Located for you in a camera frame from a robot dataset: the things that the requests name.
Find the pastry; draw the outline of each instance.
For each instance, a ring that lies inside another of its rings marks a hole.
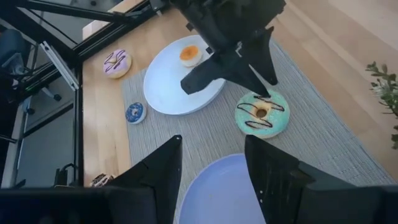
[[[266,139],[281,133],[287,126],[290,109],[285,98],[268,90],[270,98],[256,93],[244,95],[235,108],[235,122],[245,134]]]
[[[93,181],[91,181],[90,187],[102,187],[113,179],[114,177],[112,175],[100,174],[99,176],[95,177]]]
[[[142,103],[133,103],[126,110],[126,119],[131,124],[138,124],[147,115],[146,107]]]
[[[131,67],[131,56],[125,50],[115,50],[104,61],[103,71],[109,78],[120,78]]]
[[[199,64],[203,54],[195,45],[190,45],[182,49],[180,61],[185,67],[193,67]]]

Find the donut hole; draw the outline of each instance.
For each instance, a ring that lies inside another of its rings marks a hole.
[[[263,118],[263,117],[265,117],[266,115],[267,115],[267,111],[264,110],[264,109],[258,109],[258,110],[256,111],[256,116],[257,116],[258,118]]]

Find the woven mat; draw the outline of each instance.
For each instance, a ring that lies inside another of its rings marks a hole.
[[[291,114],[287,129],[268,140],[271,144],[325,172],[355,185],[393,184],[394,180],[370,156],[335,114],[292,59],[270,43],[279,84]],[[146,70],[123,82],[124,106],[140,101]],[[234,122],[234,108],[247,89],[227,82],[205,108],[185,116],[158,113],[148,106],[147,118],[127,124],[131,160],[136,164],[174,134],[183,137],[183,172],[176,217],[186,189],[197,174],[221,157],[244,151],[244,134]]]

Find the teal frosted donut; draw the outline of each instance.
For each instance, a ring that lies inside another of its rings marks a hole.
[[[239,100],[235,108],[235,122],[243,133],[265,139],[286,128],[290,117],[289,106],[280,93],[268,92],[270,98],[251,92]]]

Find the chocolate drizzle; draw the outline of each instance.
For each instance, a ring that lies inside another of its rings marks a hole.
[[[261,101],[264,101],[264,102],[266,102],[266,103],[272,104],[272,107],[271,107],[272,109],[279,110],[279,111],[282,111],[282,112],[285,111],[285,108],[284,108],[283,106],[278,105],[277,103],[274,103],[274,102],[272,102],[272,101],[266,100],[266,99],[268,99],[268,98],[265,98],[265,97],[263,97],[263,96],[254,96],[254,98],[257,99],[257,100],[261,100]],[[262,121],[262,122],[257,122],[257,121],[245,121],[245,122],[244,122],[245,125],[249,126],[250,128],[254,128],[254,129],[272,128],[272,127],[274,127],[274,125],[272,125],[271,122],[269,122],[269,121],[267,121],[266,119],[263,119],[263,118],[258,118],[255,114],[252,114],[250,111],[244,109],[244,108],[242,107],[243,105],[253,106],[255,109],[258,110],[259,108],[258,108],[257,106],[255,106],[254,104],[251,104],[251,103],[240,103],[240,104],[238,104],[236,107],[237,107],[237,109],[241,109],[241,110],[243,110],[244,112],[250,114],[252,117],[257,118],[257,119],[259,119],[259,120]]]
[[[117,67],[120,65],[123,59],[126,58],[125,55],[122,56],[122,54],[125,52],[125,50],[121,50],[116,54],[116,62],[110,62],[111,58],[113,57],[114,53],[112,52],[105,60],[104,64],[111,64],[108,68],[105,69],[105,72],[110,71],[112,68],[117,69]]]
[[[270,104],[272,104],[272,109],[275,109],[275,110],[279,110],[279,111],[281,111],[281,112],[284,112],[285,111],[285,108],[283,107],[283,106],[281,106],[281,105],[279,105],[279,104],[277,104],[277,103],[274,103],[274,102],[272,102],[272,101],[268,101],[268,100],[266,100],[266,99],[268,99],[268,98],[266,98],[266,97],[263,97],[263,96],[254,96],[254,98],[255,99],[258,99],[258,100],[261,100],[261,101],[264,101],[264,102],[266,102],[266,103],[270,103]]]

